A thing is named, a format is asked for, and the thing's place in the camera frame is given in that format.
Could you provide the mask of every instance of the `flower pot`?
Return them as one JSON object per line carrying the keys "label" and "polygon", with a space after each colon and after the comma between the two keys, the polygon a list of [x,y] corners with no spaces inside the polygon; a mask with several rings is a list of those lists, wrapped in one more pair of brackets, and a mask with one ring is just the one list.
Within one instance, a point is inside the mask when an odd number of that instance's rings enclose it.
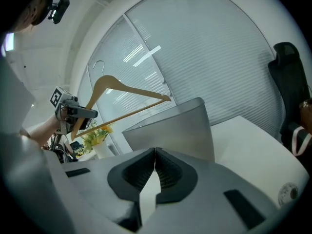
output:
{"label": "flower pot", "polygon": [[96,152],[98,158],[107,158],[115,156],[111,150],[109,150],[106,141],[103,141],[102,143],[93,146],[93,150]]}

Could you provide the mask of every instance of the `hanger hook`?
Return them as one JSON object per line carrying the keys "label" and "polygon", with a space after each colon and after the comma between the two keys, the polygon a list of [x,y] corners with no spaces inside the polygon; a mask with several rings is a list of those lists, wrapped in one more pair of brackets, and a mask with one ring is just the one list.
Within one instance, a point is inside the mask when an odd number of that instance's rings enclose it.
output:
{"label": "hanger hook", "polygon": [[96,64],[98,63],[98,62],[103,62],[103,68],[102,68],[102,75],[103,75],[103,70],[104,70],[104,67],[105,67],[105,63],[104,63],[104,61],[102,61],[102,60],[98,60],[96,63],[94,63],[94,65],[93,65],[93,68],[92,69],[94,69],[94,67],[96,66]]}

